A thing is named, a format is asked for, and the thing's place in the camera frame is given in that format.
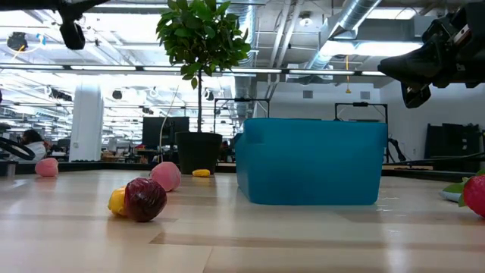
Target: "pink ball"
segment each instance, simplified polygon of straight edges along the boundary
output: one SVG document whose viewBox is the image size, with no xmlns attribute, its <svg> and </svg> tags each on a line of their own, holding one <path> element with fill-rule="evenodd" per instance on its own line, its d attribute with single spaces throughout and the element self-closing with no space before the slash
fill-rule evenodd
<svg viewBox="0 0 485 273">
<path fill-rule="evenodd" d="M 36 164 L 36 173 L 43 177 L 54 177 L 59 174 L 59 162 L 55 158 L 46 158 Z"/>
<path fill-rule="evenodd" d="M 150 178 L 160 184 L 165 191 L 175 190 L 180 186 L 180 171 L 173 162 L 162 162 L 152 169 Z"/>
</svg>

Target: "tree leaves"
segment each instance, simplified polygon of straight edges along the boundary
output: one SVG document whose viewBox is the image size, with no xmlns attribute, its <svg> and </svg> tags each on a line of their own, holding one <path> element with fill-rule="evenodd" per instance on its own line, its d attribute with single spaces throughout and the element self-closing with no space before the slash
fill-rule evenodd
<svg viewBox="0 0 485 273">
<path fill-rule="evenodd" d="M 212 21 L 212 12 L 204 4 L 201 3 L 201 5 L 196 5 L 195 9 L 199 18 L 207 22 Z"/>
<path fill-rule="evenodd" d="M 189 9 L 189 6 L 187 4 L 187 0 L 177 0 L 177 6 L 182 10 L 186 11 Z"/>
<path fill-rule="evenodd" d="M 219 6 L 219 8 L 217 8 L 216 13 L 217 13 L 218 15 L 225 14 L 225 13 L 226 13 L 227 8 L 229 8 L 229 5 L 230 5 L 230 2 L 229 2 L 229 1 L 222 3 L 222 4 Z"/>
<path fill-rule="evenodd" d="M 211 11 L 217 10 L 216 0 L 205 0 L 205 4 L 211 9 Z"/>
<path fill-rule="evenodd" d="M 179 37 L 190 37 L 190 31 L 188 29 L 180 28 L 175 30 L 175 35 Z"/>
<path fill-rule="evenodd" d="M 194 78 L 194 74 L 187 74 L 182 77 L 182 80 L 191 80 L 192 78 Z"/>
<path fill-rule="evenodd" d="M 183 24 L 190 29 L 197 30 L 202 25 L 202 21 L 188 11 L 182 11 L 181 18 Z"/>
<path fill-rule="evenodd" d="M 226 19 L 229 21 L 236 21 L 239 17 L 235 14 L 226 14 Z"/>
<path fill-rule="evenodd" d="M 219 67 L 231 69 L 248 58 L 251 46 L 242 36 L 239 18 L 226 14 L 230 2 L 217 6 L 216 0 L 168 0 L 169 10 L 162 11 L 157 27 L 157 40 L 164 45 L 172 65 L 183 64 L 180 73 L 195 89 L 200 82 L 197 73 L 212 76 Z"/>
<path fill-rule="evenodd" d="M 193 63 L 189 66 L 189 71 L 187 73 L 189 74 L 195 74 L 199 69 L 202 67 L 201 63 Z"/>
<path fill-rule="evenodd" d="M 177 5 L 177 3 L 175 3 L 174 0 L 168 0 L 167 4 L 172 11 L 178 11 L 179 6 Z"/>
<path fill-rule="evenodd" d="M 192 85 L 193 89 L 195 89 L 197 87 L 197 83 L 198 83 L 198 81 L 197 81 L 196 77 L 192 78 L 192 80 L 190 81 L 190 84 Z"/>
<path fill-rule="evenodd" d="M 204 31 L 209 36 L 209 38 L 215 37 L 215 31 L 210 26 L 204 26 Z"/>
<path fill-rule="evenodd" d="M 206 73 L 208 76 L 212 77 L 212 70 L 208 66 L 204 66 L 204 73 Z"/>
</svg>

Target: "blue plastic bin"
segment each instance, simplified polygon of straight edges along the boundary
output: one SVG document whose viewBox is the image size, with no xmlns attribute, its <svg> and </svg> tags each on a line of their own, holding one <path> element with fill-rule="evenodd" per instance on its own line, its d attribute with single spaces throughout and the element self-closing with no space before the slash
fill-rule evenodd
<svg viewBox="0 0 485 273">
<path fill-rule="evenodd" d="M 267 205 L 371 205 L 387 141 L 381 123 L 254 118 L 236 142 L 239 188 Z"/>
</svg>

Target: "potted plant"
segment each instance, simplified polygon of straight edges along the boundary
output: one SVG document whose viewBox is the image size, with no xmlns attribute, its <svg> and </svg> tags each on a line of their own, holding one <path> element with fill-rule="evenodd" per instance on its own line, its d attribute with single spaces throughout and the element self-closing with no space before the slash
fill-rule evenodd
<svg viewBox="0 0 485 273">
<path fill-rule="evenodd" d="M 190 80 L 192 88 L 198 87 L 199 116 L 197 133 L 177 133 L 180 169 L 191 174 L 196 169 L 214 173 L 222 136 L 202 132 L 202 73 L 230 70 L 239 61 L 248 58 L 251 46 L 246 43 L 247 30 L 239 29 L 239 18 L 226 14 L 230 2 L 217 6 L 216 0 L 168 0 L 169 9 L 157 25 L 160 46 L 163 44 L 170 63 L 183 64 L 180 74 Z"/>
</svg>

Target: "white wall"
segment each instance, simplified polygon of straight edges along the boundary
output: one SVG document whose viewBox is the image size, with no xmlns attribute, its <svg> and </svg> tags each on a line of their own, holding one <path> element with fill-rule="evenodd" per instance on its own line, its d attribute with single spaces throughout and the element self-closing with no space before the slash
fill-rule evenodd
<svg viewBox="0 0 485 273">
<path fill-rule="evenodd" d="M 258 82 L 258 98 L 264 98 L 268 85 Z M 310 84 L 303 86 L 297 83 L 279 83 L 271 99 L 270 113 L 272 118 L 316 118 L 333 120 L 336 102 L 361 102 L 360 92 L 370 91 L 371 99 L 366 102 L 378 103 L 380 90 L 370 83 L 351 83 L 352 93 L 347 94 L 347 85 Z M 303 90 L 312 90 L 313 99 L 303 99 Z M 258 106 L 255 117 L 264 117 Z M 339 117 L 343 119 L 380 119 L 381 114 L 373 108 L 346 108 Z"/>
<path fill-rule="evenodd" d="M 485 85 L 467 89 L 463 83 L 445 89 L 431 87 L 431 98 L 421 107 L 407 109 L 401 85 L 394 81 L 380 90 L 380 100 L 389 105 L 389 132 L 412 160 L 424 158 L 428 124 L 479 124 L 485 129 Z"/>
</svg>

